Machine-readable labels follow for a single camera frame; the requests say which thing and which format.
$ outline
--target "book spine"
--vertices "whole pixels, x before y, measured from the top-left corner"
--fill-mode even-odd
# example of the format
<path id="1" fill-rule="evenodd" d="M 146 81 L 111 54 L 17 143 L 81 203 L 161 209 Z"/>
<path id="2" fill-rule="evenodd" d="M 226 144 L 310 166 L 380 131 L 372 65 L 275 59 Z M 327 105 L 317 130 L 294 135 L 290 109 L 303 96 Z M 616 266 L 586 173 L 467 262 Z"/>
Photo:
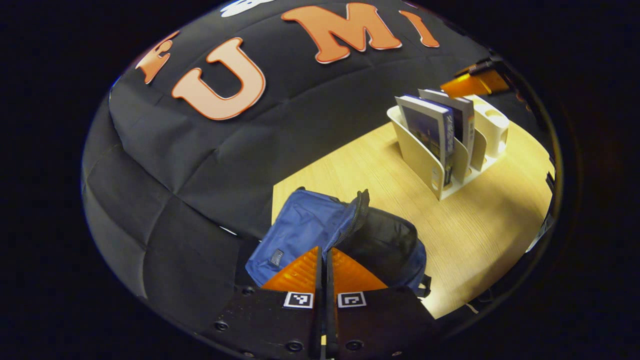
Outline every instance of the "book spine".
<path id="1" fill-rule="evenodd" d="M 452 165 L 453 165 L 453 136 L 454 136 L 454 126 L 453 126 L 453 115 L 451 112 L 447 112 L 444 116 L 444 131 L 445 131 L 445 164 L 442 164 L 444 167 L 444 185 L 447 185 L 451 182 L 451 173 L 452 173 Z"/>

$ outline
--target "bag strap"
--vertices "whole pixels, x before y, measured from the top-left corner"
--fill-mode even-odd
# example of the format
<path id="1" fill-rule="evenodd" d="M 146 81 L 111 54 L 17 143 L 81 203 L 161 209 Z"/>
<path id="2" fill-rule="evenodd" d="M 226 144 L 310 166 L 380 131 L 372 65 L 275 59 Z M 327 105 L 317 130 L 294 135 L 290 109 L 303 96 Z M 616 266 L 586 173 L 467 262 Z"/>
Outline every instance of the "bag strap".
<path id="1" fill-rule="evenodd" d="M 420 283 L 422 285 L 424 285 L 424 289 L 423 288 L 418 288 L 418 290 L 415 292 L 415 294 L 418 295 L 418 297 L 427 297 L 427 296 L 429 296 L 429 294 L 431 293 L 431 276 L 423 275 L 422 276 L 422 280 L 420 281 Z"/>

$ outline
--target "zipper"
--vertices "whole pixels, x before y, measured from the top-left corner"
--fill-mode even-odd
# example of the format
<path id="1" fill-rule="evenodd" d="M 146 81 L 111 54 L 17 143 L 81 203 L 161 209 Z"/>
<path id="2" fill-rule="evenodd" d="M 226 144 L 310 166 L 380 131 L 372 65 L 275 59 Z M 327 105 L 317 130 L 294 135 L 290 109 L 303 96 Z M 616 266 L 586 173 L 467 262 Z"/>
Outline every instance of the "zipper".
<path id="1" fill-rule="evenodd" d="M 349 235 L 349 233 L 353 230 L 354 226 L 356 225 L 356 219 L 358 218 L 358 215 L 360 214 L 360 207 L 361 206 L 362 206 L 362 192 L 358 192 L 358 205 L 356 206 L 356 211 L 353 214 L 353 217 L 351 218 L 351 223 L 349 224 L 349 227 L 347 227 L 346 231 L 344 231 L 344 233 L 342 233 L 340 235 L 338 240 L 336 240 L 336 242 L 333 243 L 332 247 L 336 247 L 341 242 L 343 242 L 344 239 L 347 237 L 347 235 Z"/>

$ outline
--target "letter m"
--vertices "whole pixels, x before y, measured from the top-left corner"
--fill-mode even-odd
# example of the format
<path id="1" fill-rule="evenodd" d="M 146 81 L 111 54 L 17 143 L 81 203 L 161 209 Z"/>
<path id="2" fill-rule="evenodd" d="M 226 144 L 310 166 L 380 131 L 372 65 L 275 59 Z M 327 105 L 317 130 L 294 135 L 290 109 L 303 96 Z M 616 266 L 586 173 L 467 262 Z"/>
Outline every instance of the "letter m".
<path id="1" fill-rule="evenodd" d="M 302 25 L 318 47 L 316 60 L 331 63 L 349 56 L 346 46 L 341 46 L 333 36 L 343 39 L 358 51 L 367 48 L 365 31 L 374 49 L 395 49 L 402 46 L 378 15 L 375 6 L 362 3 L 347 4 L 347 18 L 343 18 L 318 6 L 303 6 L 282 14 L 283 20 Z"/>

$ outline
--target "blue bag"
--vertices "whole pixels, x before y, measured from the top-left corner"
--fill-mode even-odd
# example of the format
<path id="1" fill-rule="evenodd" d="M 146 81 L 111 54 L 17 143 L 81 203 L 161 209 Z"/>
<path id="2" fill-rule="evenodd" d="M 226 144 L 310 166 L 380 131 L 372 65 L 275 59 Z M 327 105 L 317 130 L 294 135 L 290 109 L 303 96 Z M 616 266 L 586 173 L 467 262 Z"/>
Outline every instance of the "blue bag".
<path id="1" fill-rule="evenodd" d="M 246 263 L 262 287 L 285 266 L 314 247 L 335 247 L 360 263 L 389 287 L 409 286 L 418 296 L 429 294 L 424 275 L 424 245 L 409 221 L 369 207 L 369 192 L 346 204 L 335 197 L 299 188 Z"/>

